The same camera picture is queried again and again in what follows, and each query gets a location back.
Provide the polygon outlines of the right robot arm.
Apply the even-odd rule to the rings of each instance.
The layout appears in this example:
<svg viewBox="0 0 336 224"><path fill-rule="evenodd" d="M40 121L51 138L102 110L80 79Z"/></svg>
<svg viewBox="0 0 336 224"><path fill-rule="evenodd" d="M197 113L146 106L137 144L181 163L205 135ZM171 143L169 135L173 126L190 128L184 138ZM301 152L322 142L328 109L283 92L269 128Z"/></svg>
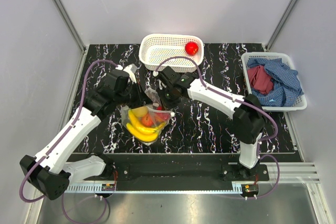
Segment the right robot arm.
<svg viewBox="0 0 336 224"><path fill-rule="evenodd" d="M261 140L266 117L257 98L221 90L206 83L196 72L178 73L166 66L153 74L163 84L159 96L163 105L171 109L182 97L205 103L228 116L235 125L234 135L240 142L239 176L250 180L257 174L258 142Z"/></svg>

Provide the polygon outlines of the red fake tomato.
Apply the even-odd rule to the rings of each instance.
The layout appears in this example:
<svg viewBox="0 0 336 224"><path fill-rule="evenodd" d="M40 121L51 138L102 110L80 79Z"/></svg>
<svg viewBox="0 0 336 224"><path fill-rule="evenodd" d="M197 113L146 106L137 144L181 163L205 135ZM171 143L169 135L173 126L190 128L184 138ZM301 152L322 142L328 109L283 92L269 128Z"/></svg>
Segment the red fake tomato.
<svg viewBox="0 0 336 224"><path fill-rule="evenodd" d="M169 121L169 119L171 117L170 113L165 113L165 112L163 113L161 111L162 111L161 106L156 108L156 112L154 113L155 121L158 122L158 123Z"/></svg>

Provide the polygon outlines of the red fake apple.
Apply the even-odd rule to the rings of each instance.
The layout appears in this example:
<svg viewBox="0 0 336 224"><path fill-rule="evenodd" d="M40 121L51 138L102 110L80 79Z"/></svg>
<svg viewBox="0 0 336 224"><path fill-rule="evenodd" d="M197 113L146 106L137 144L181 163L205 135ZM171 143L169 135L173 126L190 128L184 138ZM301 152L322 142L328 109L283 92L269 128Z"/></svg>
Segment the red fake apple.
<svg viewBox="0 0 336 224"><path fill-rule="evenodd" d="M184 49L188 55L194 56L198 53L199 46L197 43L190 41L185 45Z"/></svg>

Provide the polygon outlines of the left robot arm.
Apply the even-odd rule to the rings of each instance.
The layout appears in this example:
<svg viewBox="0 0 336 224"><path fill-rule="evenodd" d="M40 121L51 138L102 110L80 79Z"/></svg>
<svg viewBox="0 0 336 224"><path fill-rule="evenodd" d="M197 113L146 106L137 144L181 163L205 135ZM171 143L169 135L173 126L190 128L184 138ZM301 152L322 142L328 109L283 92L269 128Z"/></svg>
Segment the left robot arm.
<svg viewBox="0 0 336 224"><path fill-rule="evenodd" d="M90 154L87 158L67 163L79 143L120 105L138 108L150 103L135 77L137 67L117 67L107 74L97 88L81 99L72 119L35 156L25 155L19 162L25 175L20 185L20 198L25 183L30 183L50 200L59 198L72 183L98 176L103 180L113 175L114 162L104 154Z"/></svg>

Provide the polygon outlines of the polka dot zip top bag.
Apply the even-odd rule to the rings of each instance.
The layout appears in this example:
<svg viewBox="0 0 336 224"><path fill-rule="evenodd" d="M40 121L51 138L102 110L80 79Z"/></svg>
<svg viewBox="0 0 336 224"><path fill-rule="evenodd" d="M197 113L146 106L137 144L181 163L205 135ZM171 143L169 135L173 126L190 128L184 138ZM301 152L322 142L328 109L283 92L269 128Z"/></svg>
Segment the polka dot zip top bag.
<svg viewBox="0 0 336 224"><path fill-rule="evenodd" d="M122 125L138 141L145 145L151 145L159 138L163 129L175 117L173 111L163 109L159 94L152 88L145 90L145 94L152 103L136 109L128 106L121 108Z"/></svg>

